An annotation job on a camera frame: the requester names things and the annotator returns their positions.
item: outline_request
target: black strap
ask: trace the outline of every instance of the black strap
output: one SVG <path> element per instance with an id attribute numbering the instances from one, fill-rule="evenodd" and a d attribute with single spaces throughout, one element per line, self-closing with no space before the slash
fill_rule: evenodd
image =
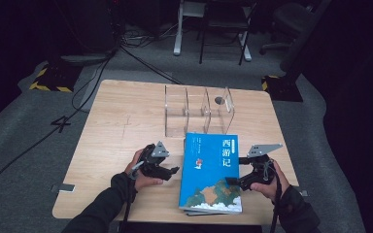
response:
<path id="1" fill-rule="evenodd" d="M 269 231 L 270 233 L 274 233 L 275 227 L 277 226 L 278 209 L 280 207 L 280 200 L 281 200 L 281 195 L 283 194 L 283 189 L 281 186 L 280 177 L 278 177 L 278 174 L 275 171 L 275 169 L 271 167 L 269 167 L 269 169 L 271 169 L 274 172 L 275 178 L 277 179 L 277 190 L 275 192 L 274 215 L 272 217 L 271 229 Z"/>
<path id="2" fill-rule="evenodd" d="M 131 209 L 131 204 L 135 199 L 136 190 L 135 190 L 135 180 L 130 179 L 128 183 L 128 199 L 126 200 L 126 210 L 125 215 L 123 217 L 122 223 L 119 225 L 118 233 L 123 233 L 126 227 L 126 223 L 128 222 L 129 211 Z"/>

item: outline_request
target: book cover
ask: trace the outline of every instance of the book cover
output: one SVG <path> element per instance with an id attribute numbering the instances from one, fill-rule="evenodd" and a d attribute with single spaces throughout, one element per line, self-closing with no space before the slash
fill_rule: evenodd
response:
<path id="1" fill-rule="evenodd" d="M 187 215 L 240 214 L 238 136 L 187 133 L 179 208 Z"/>

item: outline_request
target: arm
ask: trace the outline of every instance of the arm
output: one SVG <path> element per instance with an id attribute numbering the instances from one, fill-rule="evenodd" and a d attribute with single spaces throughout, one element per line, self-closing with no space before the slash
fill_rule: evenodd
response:
<path id="1" fill-rule="evenodd" d="M 292 187 L 280 166 L 274 161 L 275 170 L 280 177 L 283 194 L 278 208 L 278 216 L 281 226 L 286 232 L 296 233 L 318 233 L 320 219 L 314 212 L 312 206 L 306 203 L 301 194 Z M 265 197 L 275 200 L 277 180 L 274 178 L 271 184 L 252 183 L 251 190 L 261 192 Z"/>
<path id="2" fill-rule="evenodd" d="M 104 233 L 108 231 L 110 222 L 119 214 L 123 204 L 128 199 L 130 178 L 128 174 L 135 166 L 142 150 L 135 152 L 132 161 L 124 172 L 111 178 L 111 187 L 102 191 L 79 215 L 75 216 L 63 229 L 62 233 Z M 145 177 L 138 171 L 134 193 L 145 186 L 162 184 L 163 180 Z"/>
<path id="3" fill-rule="evenodd" d="M 75 216 L 62 233 L 107 232 L 110 222 L 119 214 L 126 201 L 128 183 L 126 173 L 114 175 L 111 187 L 102 191 L 78 216 Z"/>

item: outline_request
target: clear acrylic box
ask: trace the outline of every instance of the clear acrylic box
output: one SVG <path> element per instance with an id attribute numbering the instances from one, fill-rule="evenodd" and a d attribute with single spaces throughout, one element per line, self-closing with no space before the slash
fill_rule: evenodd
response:
<path id="1" fill-rule="evenodd" d="M 165 86 L 165 136 L 226 134 L 235 109 L 229 88 Z"/>
<path id="2" fill-rule="evenodd" d="M 184 137 L 187 133 L 187 89 L 165 86 L 165 136 Z"/>

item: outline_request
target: cable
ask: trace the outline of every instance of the cable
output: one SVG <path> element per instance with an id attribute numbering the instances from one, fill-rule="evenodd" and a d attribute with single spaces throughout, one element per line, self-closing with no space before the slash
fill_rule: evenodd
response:
<path id="1" fill-rule="evenodd" d="M 117 51 L 116 50 L 113 50 L 112 51 L 112 54 L 115 55 Z M 33 144 L 31 147 L 29 147 L 27 150 L 23 151 L 20 155 L 16 156 L 13 160 L 11 160 L 7 165 L 5 165 L 1 170 L 0 170 L 0 175 L 6 170 L 8 169 L 13 163 L 15 163 L 18 159 L 20 159 L 21 157 L 23 157 L 24 155 L 26 155 L 28 152 L 30 152 L 32 149 L 34 149 L 35 147 L 37 147 L 38 145 L 40 145 L 42 142 L 44 142 L 50 135 L 52 135 L 52 133 L 54 133 L 55 131 L 57 131 L 60 127 L 64 126 L 65 123 L 70 119 L 72 118 L 75 114 L 77 114 L 81 108 L 87 103 L 87 101 L 89 101 L 90 97 L 92 96 L 93 92 L 95 91 L 96 87 L 98 86 L 98 83 L 101 79 L 101 76 L 102 76 L 102 73 L 104 72 L 104 69 L 105 67 L 107 66 L 108 62 L 111 60 L 108 59 L 107 62 L 104 63 L 103 67 L 102 67 L 102 70 L 101 72 L 99 73 L 99 77 L 98 77 L 98 80 L 96 81 L 96 84 L 95 84 L 95 87 L 93 88 L 93 90 L 90 92 L 89 96 L 86 98 L 86 100 L 84 101 L 84 103 L 73 113 L 71 114 L 70 116 L 66 117 L 66 119 L 60 123 L 59 125 L 57 125 L 50 133 L 48 133 L 47 135 L 45 135 L 42 139 L 40 139 L 38 142 L 36 142 L 35 144 Z"/>
<path id="2" fill-rule="evenodd" d="M 82 110 L 82 109 L 79 109 L 79 107 L 77 108 L 77 107 L 75 107 L 75 104 L 74 104 L 74 100 L 75 100 L 75 97 L 78 95 L 78 93 L 79 92 L 81 92 L 81 90 L 83 90 L 84 89 L 84 87 L 86 87 L 90 82 L 92 82 L 93 81 L 93 79 L 95 79 L 95 77 L 96 77 L 96 74 L 98 73 L 98 70 L 99 70 L 99 68 L 102 66 L 102 63 L 101 64 L 99 64 L 99 66 L 96 68 L 96 70 L 95 70 L 95 74 L 93 75 L 93 77 L 92 77 L 92 79 L 90 79 L 88 82 L 86 82 L 75 94 L 74 94 L 74 96 L 72 97 L 72 100 L 71 100 L 71 104 L 72 104 L 72 107 L 75 109 L 75 110 L 79 110 L 79 111 L 81 111 L 81 112 L 83 112 L 83 113 L 86 113 L 86 114 L 89 114 L 89 112 L 87 112 L 87 111 L 84 111 L 84 110 Z"/>
<path id="3" fill-rule="evenodd" d="M 168 80 L 168 81 L 170 81 L 172 83 L 175 83 L 175 84 L 183 84 L 181 81 L 173 78 L 172 76 L 168 75 L 167 73 L 163 72 L 162 70 L 160 70 L 160 69 L 156 68 L 155 66 L 151 65 L 150 63 L 144 61 L 140 57 L 135 56 L 134 54 L 132 54 L 131 52 L 129 52 L 128 50 L 126 50 L 124 47 L 120 47 L 120 48 L 123 50 L 123 52 L 125 52 L 129 56 L 135 58 L 136 60 L 138 60 L 139 62 L 141 62 L 141 64 L 143 64 L 146 67 L 150 68 L 152 71 L 154 71 L 158 75 L 162 76 L 166 80 Z"/>
<path id="4" fill-rule="evenodd" d="M 277 190 L 275 192 L 275 205 L 274 205 L 274 215 L 272 217 L 272 223 L 271 223 L 271 229 L 270 233 L 275 232 L 275 227 L 277 226 L 277 219 L 278 219 L 278 209 L 280 208 L 280 200 L 281 200 L 281 195 L 283 194 L 283 188 L 281 186 L 281 181 L 280 177 L 278 176 L 277 171 L 271 167 L 268 166 L 268 169 L 271 169 L 274 172 L 275 178 L 277 179 Z"/>
<path id="5" fill-rule="evenodd" d="M 163 41 L 163 40 L 166 40 L 170 37 L 175 37 L 175 36 L 177 36 L 177 33 L 172 34 L 172 35 L 167 35 L 167 33 L 172 31 L 176 26 L 178 26 L 178 23 L 175 23 L 174 25 L 172 25 L 171 27 L 166 29 L 164 32 L 162 32 L 158 36 L 158 39 L 156 39 L 155 37 L 152 37 L 152 36 L 140 36 L 138 31 L 128 30 L 122 36 L 122 45 L 126 46 L 128 48 L 143 48 L 143 47 L 146 47 L 147 45 L 149 45 L 152 42 Z M 127 36 L 125 36 L 128 33 L 133 34 L 134 32 L 136 32 L 138 35 L 133 35 L 133 36 L 128 37 L 128 38 L 127 38 Z M 130 43 L 128 43 L 128 40 L 140 40 L 140 42 L 138 44 L 130 44 Z"/>
<path id="6" fill-rule="evenodd" d="M 125 214 L 123 216 L 123 220 L 119 226 L 118 233 L 123 233 L 125 231 L 126 223 L 128 222 L 129 212 L 131 210 L 131 204 L 133 201 L 133 192 L 135 190 L 135 180 L 130 179 L 130 182 L 128 184 L 128 198 L 126 200 L 126 209 Z"/>
<path id="7" fill-rule="evenodd" d="M 106 60 L 112 58 L 110 54 L 107 54 L 105 57 L 98 58 L 98 59 L 89 59 L 89 60 L 68 60 L 63 57 L 61 59 L 65 61 L 65 63 L 69 66 L 90 66 L 90 65 L 96 65 L 99 63 L 103 63 Z"/>

